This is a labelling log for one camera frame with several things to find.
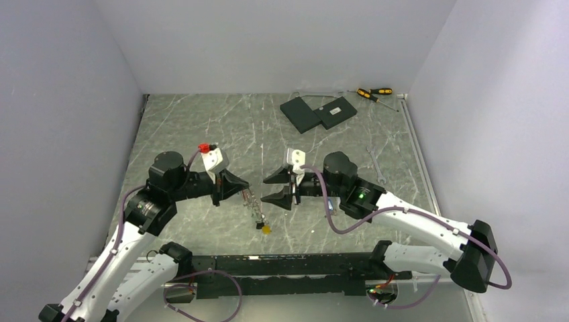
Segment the metal keyring with keys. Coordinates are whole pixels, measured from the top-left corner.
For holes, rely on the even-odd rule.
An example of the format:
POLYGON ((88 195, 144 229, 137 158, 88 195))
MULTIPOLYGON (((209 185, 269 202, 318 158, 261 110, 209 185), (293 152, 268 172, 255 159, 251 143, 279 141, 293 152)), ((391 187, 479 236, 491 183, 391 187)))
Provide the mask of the metal keyring with keys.
POLYGON ((244 205, 251 212, 252 219, 255 223, 255 228, 260 230, 263 234, 268 235, 272 232, 268 222, 266 220, 265 214, 262 212, 262 208, 259 200, 254 194, 251 188, 244 189, 242 191, 242 197, 244 199, 244 205))

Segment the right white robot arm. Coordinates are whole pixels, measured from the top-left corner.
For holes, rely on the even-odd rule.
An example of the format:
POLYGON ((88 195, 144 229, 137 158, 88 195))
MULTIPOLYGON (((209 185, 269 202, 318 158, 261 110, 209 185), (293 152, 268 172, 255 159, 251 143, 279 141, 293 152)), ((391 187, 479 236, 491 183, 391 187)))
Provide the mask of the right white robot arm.
POLYGON ((354 231, 365 223, 379 223, 398 229, 422 242, 406 246, 379 241, 370 259, 370 271, 377 278, 414 271, 448 274, 462 288, 484 293, 491 282, 498 249, 491 226, 481 220, 473 224, 437 216, 416 207, 384 187, 358 175, 358 167, 343 152, 332 152, 323 161, 323 170, 305 163, 305 153, 289 148, 283 165, 267 176, 265 184, 283 184, 278 193, 262 197, 262 202, 289 210, 302 197, 337 199, 338 207, 356 220, 353 226, 332 230, 338 234, 354 231))

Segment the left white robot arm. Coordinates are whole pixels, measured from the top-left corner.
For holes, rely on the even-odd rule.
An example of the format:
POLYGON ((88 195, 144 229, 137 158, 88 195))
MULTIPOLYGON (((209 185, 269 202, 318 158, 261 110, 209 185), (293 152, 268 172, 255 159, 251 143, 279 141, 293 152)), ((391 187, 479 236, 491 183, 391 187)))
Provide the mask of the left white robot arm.
POLYGON ((67 297, 40 311, 40 321, 125 321, 159 286, 191 276, 191 251, 169 242, 144 268, 126 277, 176 215, 177 202, 209 196, 218 206, 249 188, 227 169, 229 160, 221 148, 205 144, 194 155, 202 157, 205 171, 192 171, 192 163, 178 152, 155 157, 145 185, 125 194, 117 227, 101 255, 67 297))

